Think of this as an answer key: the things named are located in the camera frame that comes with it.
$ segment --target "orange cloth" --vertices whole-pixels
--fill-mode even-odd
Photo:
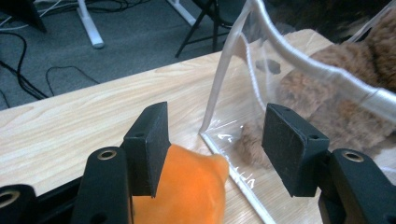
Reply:
[[[134,223],[222,223],[228,162],[172,145],[157,196],[133,197]]]

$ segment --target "chair leg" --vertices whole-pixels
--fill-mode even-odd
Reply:
[[[219,32],[219,23],[214,19],[213,21],[213,43],[212,43],[212,51],[215,52],[218,46],[218,32]]]
[[[198,25],[201,22],[201,20],[204,18],[204,15],[206,14],[205,10],[202,10],[201,14],[199,15],[199,17],[197,18],[197,20],[195,21],[195,24],[191,27],[189,33],[187,34],[186,38],[184,39],[183,43],[181,44],[180,48],[178,49],[177,53],[176,53],[176,58],[178,58],[178,56],[180,55],[181,51],[184,49],[184,47],[186,47],[187,43],[189,42],[192,34],[195,32],[196,29],[198,29]]]

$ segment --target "clear plastic bag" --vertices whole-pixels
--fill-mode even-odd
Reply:
[[[260,0],[247,0],[225,43],[200,134],[227,158],[232,179],[265,223],[320,221],[318,193],[291,198],[262,151],[239,149],[261,144],[267,103],[310,121],[330,137],[330,150],[372,156],[395,184],[396,95],[309,58],[331,45],[313,30],[281,35]]]

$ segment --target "brown fur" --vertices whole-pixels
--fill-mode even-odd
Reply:
[[[381,18],[364,41],[333,45],[312,58],[344,68],[373,87],[396,92],[396,8]],[[295,110],[326,134],[331,139],[330,150],[350,147],[373,157],[381,149],[380,143],[396,130],[395,124],[342,97],[333,84],[321,83],[299,71],[282,79],[277,97],[279,104]],[[261,147],[262,130],[258,135],[251,124],[245,126],[237,150],[245,154],[245,161],[268,166]]]

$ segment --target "light wood tabletop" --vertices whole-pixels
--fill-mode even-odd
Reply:
[[[83,174],[88,156],[119,146],[149,105],[168,102],[173,144],[209,155],[198,135],[219,53],[0,111],[0,186],[37,195]],[[226,183],[225,223],[262,223],[239,188]]]

